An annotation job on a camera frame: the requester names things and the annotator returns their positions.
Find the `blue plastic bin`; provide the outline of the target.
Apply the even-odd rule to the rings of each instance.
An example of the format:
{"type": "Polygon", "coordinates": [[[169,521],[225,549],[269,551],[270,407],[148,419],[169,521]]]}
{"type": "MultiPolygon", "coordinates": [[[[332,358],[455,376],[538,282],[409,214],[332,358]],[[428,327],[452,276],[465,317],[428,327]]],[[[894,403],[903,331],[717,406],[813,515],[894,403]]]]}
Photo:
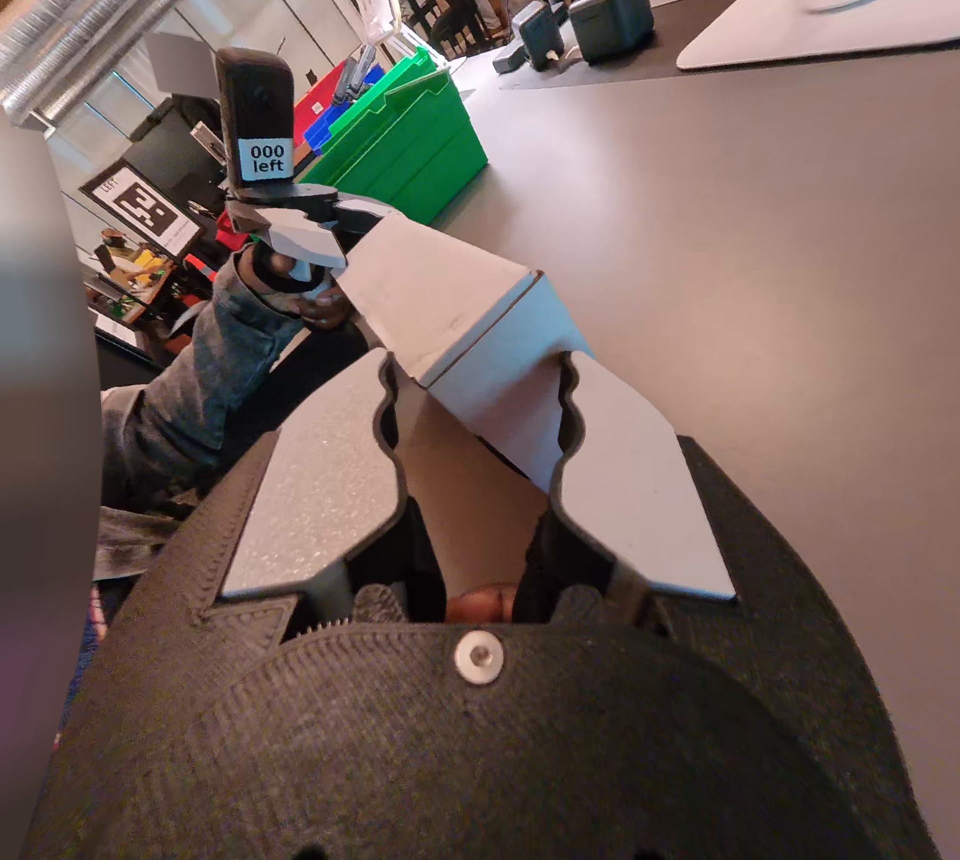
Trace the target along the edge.
{"type": "Polygon", "coordinates": [[[363,85],[360,88],[359,95],[355,98],[347,98],[343,103],[331,103],[305,132],[304,140],[309,146],[311,152],[317,157],[321,156],[324,145],[330,140],[331,128],[338,122],[366,92],[383,78],[385,72],[382,67],[376,63],[366,73],[363,85]]]}

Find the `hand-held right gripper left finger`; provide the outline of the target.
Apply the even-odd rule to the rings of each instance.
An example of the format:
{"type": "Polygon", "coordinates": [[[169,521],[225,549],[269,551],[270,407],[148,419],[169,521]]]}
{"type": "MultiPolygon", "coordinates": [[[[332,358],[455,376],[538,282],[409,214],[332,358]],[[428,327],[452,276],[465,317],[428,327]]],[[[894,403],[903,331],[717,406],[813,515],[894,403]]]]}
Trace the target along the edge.
{"type": "Polygon", "coordinates": [[[402,518],[405,474],[382,423],[394,358],[369,350],[306,398],[278,437],[226,570],[221,598],[294,594],[321,622],[353,613],[350,565],[402,518]]]}

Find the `person's right hand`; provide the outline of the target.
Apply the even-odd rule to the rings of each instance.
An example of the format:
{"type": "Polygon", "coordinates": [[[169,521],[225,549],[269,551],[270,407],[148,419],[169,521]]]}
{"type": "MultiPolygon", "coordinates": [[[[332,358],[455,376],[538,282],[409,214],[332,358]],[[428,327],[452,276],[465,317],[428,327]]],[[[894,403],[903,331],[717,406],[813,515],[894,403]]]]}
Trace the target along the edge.
{"type": "Polygon", "coordinates": [[[462,593],[446,605],[444,621],[452,625],[510,624],[518,585],[494,583],[462,593]]]}

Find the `black framed marker board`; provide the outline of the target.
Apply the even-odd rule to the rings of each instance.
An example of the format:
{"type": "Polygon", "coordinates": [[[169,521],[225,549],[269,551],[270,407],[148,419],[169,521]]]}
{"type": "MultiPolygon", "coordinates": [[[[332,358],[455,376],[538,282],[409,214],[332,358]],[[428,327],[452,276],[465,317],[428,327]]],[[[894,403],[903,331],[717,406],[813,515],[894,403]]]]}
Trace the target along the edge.
{"type": "Polygon", "coordinates": [[[176,261],[190,252],[203,233],[195,218],[125,158],[92,176],[78,191],[176,261]]]}

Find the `grey desk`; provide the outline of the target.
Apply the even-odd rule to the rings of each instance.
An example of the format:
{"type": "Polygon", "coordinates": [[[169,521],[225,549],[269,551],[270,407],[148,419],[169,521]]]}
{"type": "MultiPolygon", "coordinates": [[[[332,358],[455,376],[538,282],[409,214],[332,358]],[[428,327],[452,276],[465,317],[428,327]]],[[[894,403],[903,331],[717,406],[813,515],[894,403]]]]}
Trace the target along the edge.
{"type": "Polygon", "coordinates": [[[958,53],[508,89],[449,211],[791,542],[958,858],[958,53]]]}

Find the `red plastic bin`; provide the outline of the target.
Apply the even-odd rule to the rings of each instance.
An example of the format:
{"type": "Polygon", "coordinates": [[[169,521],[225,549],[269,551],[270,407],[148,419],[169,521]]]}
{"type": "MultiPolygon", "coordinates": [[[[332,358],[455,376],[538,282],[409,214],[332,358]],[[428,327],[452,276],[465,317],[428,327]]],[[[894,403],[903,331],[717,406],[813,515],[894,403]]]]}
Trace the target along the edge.
{"type": "Polygon", "coordinates": [[[345,66],[346,62],[342,61],[295,102],[295,132],[306,132],[306,129],[316,122],[321,113],[330,107],[345,66]]]}

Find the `large dark battery case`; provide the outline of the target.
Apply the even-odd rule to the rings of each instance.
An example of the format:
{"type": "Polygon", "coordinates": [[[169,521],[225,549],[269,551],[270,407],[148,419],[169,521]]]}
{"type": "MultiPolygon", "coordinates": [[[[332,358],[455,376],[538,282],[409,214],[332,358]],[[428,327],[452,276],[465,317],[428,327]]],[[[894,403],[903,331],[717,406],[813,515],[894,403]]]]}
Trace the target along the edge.
{"type": "Polygon", "coordinates": [[[591,66],[644,48],[655,26],[650,0],[575,0],[569,21],[582,61],[591,66]]]}

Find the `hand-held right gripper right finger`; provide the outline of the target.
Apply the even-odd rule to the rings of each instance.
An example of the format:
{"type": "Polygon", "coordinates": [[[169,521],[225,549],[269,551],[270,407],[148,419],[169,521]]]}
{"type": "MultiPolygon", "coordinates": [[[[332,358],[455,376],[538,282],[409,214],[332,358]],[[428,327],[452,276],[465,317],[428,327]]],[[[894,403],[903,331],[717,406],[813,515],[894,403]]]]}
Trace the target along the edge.
{"type": "Polygon", "coordinates": [[[737,590],[678,434],[582,351],[561,357],[560,458],[549,510],[601,562],[608,615],[637,621],[653,594],[733,604],[737,590]]]}

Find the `person's left hand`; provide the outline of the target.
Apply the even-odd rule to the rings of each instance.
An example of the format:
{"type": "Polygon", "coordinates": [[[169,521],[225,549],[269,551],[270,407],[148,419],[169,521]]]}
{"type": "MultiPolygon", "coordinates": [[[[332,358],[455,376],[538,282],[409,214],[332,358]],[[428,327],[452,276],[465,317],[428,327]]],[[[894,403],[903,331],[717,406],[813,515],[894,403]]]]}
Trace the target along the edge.
{"type": "Polygon", "coordinates": [[[277,313],[300,318],[309,328],[332,330],[348,321],[354,306],[333,286],[313,297],[306,295],[306,282],[293,277],[298,260],[268,249],[243,257],[242,276],[261,301],[277,313]]]}

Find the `small dark battery case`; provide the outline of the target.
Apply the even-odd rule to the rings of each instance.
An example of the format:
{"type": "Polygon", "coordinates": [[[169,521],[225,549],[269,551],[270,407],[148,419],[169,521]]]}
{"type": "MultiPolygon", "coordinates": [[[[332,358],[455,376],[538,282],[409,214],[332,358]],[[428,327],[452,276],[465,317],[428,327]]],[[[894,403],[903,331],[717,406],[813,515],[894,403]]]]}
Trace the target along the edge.
{"type": "Polygon", "coordinates": [[[553,61],[563,59],[566,51],[564,38],[548,3],[528,3],[515,14],[511,28],[521,39],[533,70],[543,72],[553,61]]]}

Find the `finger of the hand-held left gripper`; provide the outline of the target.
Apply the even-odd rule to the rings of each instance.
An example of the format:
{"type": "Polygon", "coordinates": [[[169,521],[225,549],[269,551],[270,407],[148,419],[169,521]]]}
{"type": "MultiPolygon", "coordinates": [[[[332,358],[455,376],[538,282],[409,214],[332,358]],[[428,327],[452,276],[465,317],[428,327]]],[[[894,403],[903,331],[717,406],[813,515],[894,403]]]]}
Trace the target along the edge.
{"type": "Polygon", "coordinates": [[[339,196],[336,201],[336,232],[339,236],[361,239],[394,208],[364,196],[339,196]]]}
{"type": "Polygon", "coordinates": [[[264,234],[273,252],[338,272],[348,261],[334,233],[297,209],[265,209],[264,234]]]}

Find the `white cardboard mailer box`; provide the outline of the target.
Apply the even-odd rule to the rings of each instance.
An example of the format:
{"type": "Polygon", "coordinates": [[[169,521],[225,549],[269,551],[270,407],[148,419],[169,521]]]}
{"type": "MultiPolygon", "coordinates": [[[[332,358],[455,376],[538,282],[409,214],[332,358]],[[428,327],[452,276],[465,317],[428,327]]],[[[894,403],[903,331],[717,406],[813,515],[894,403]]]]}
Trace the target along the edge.
{"type": "Polygon", "coordinates": [[[448,596],[520,580],[561,449],[561,354],[588,345],[539,270],[390,213],[338,285],[397,367],[397,454],[448,596]]]}

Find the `black monitor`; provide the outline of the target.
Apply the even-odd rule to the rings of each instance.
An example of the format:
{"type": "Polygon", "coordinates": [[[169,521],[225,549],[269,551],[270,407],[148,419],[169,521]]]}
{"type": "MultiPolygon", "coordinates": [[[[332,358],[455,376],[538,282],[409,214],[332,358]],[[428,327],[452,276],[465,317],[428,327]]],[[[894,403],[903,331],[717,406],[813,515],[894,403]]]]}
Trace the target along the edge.
{"type": "Polygon", "coordinates": [[[186,193],[188,181],[218,188],[226,178],[224,167],[192,135],[201,123],[222,139],[218,101],[174,95],[165,98],[130,135],[124,159],[154,186],[186,193]]]}

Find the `idle grey gripper tool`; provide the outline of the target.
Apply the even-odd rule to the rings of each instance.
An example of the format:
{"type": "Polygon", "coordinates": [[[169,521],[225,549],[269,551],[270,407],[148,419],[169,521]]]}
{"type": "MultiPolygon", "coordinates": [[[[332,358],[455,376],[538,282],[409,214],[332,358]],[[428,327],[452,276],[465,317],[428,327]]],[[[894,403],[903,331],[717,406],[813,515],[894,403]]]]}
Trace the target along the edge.
{"type": "Polygon", "coordinates": [[[331,98],[332,106],[352,104],[366,89],[366,77],[377,59],[377,49],[366,46],[359,57],[349,57],[342,67],[342,73],[331,98]]]}

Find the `person's left forearm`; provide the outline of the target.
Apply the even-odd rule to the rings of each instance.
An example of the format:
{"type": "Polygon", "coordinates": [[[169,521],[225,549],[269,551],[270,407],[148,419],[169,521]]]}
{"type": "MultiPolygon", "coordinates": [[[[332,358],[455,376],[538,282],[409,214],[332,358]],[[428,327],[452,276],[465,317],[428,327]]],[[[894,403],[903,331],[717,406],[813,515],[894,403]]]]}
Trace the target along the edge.
{"type": "Polygon", "coordinates": [[[100,544],[161,543],[174,502],[217,478],[228,414],[306,326],[266,306],[242,276],[249,246],[218,271],[190,344],[150,384],[101,394],[100,544]]]}

